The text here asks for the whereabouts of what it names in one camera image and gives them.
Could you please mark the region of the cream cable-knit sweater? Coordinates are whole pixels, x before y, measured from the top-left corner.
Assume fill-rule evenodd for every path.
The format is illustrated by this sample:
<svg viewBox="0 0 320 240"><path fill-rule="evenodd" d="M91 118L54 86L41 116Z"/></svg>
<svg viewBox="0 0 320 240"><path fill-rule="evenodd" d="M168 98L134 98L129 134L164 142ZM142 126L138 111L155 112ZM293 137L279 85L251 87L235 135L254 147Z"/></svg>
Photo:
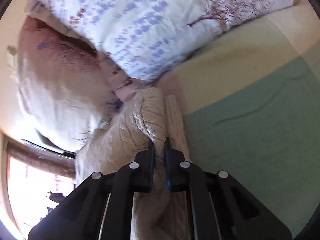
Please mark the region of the cream cable-knit sweater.
<svg viewBox="0 0 320 240"><path fill-rule="evenodd" d="M164 143L190 160L183 119L173 95L160 89L138 92L104 129L97 129L76 154L75 179L80 185L93 172L110 174L132 162L136 153L155 146L156 168L150 193L135 193L131 239L189 239L185 193L167 189Z"/></svg>

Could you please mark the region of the white lavender-print pillow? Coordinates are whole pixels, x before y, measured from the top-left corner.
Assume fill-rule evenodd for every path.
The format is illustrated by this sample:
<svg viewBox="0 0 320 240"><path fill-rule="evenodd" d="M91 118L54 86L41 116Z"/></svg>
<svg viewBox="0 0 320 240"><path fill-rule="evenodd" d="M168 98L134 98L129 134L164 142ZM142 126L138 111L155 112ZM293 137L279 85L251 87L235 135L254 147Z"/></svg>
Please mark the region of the white lavender-print pillow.
<svg viewBox="0 0 320 240"><path fill-rule="evenodd" d="M152 81L193 51L295 0L35 0L106 53L129 77Z"/></svg>

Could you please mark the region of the bright window with frame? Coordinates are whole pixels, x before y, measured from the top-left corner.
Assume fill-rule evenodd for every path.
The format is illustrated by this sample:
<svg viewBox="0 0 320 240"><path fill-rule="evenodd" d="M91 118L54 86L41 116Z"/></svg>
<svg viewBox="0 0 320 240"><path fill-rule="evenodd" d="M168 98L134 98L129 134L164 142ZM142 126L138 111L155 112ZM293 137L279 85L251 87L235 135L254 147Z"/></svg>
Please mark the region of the bright window with frame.
<svg viewBox="0 0 320 240"><path fill-rule="evenodd" d="M30 230L75 188L75 154L1 135L1 213L19 236Z"/></svg>

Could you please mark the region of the pastel patchwork bed sheet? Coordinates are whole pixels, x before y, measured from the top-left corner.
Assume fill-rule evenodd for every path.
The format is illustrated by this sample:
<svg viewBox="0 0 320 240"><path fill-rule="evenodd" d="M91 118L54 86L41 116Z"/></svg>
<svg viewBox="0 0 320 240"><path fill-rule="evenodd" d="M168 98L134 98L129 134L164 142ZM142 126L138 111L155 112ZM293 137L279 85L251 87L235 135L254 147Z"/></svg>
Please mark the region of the pastel patchwork bed sheet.
<svg viewBox="0 0 320 240"><path fill-rule="evenodd" d="M190 157L229 172L297 236L319 205L319 18L304 1L236 27L156 82Z"/></svg>

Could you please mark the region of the pink floral pillow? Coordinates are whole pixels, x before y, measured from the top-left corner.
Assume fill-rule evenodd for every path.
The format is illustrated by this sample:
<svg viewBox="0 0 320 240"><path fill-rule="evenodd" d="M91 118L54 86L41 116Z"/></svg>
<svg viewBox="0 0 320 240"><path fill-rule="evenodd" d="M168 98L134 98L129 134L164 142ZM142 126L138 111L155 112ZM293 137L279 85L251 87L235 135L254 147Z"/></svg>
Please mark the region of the pink floral pillow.
<svg viewBox="0 0 320 240"><path fill-rule="evenodd" d="M65 26L39 0L27 0L18 43L18 96L40 135L69 152L106 128L142 81Z"/></svg>

